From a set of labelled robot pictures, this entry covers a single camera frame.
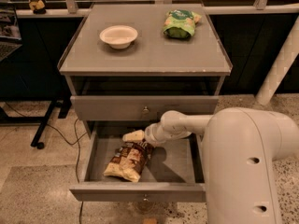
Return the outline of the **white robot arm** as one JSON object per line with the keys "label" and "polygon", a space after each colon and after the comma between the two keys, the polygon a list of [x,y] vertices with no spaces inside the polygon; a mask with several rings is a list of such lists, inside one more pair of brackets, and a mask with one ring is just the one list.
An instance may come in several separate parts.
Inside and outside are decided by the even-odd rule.
{"label": "white robot arm", "polygon": [[208,224],[282,224],[272,162],[299,147],[299,128],[288,116],[231,107],[214,115],[165,112],[143,132],[160,145],[201,135]]}

